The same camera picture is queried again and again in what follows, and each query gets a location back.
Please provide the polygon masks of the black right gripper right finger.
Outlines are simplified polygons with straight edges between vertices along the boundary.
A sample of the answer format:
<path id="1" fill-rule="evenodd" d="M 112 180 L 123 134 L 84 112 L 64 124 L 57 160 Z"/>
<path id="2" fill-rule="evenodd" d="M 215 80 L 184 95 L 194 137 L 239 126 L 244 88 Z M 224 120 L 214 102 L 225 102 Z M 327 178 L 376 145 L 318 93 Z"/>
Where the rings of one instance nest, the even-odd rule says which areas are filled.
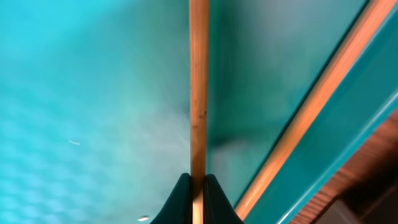
<path id="1" fill-rule="evenodd" d="M 203 207 L 205 224 L 243 224 L 213 174 L 204 179 Z"/>

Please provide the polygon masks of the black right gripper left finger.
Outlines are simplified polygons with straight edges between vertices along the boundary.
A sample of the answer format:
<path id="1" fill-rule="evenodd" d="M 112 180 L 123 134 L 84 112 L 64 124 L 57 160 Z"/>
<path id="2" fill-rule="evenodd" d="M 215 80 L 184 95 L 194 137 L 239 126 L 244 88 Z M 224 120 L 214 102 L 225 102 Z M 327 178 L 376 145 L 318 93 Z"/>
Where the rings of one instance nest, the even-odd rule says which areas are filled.
<path id="1" fill-rule="evenodd" d="M 192 224 L 192 178 L 183 173 L 150 224 Z"/>

